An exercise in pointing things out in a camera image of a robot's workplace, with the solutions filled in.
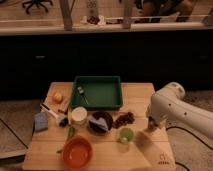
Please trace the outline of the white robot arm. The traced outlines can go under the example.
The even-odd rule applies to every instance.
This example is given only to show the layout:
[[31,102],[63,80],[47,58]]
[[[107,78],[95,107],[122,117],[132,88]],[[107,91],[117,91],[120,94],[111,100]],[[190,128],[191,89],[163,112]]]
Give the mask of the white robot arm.
[[174,117],[213,139],[213,112],[184,102],[184,96],[185,89],[177,82],[153,93],[147,109],[148,129],[162,128],[169,117]]

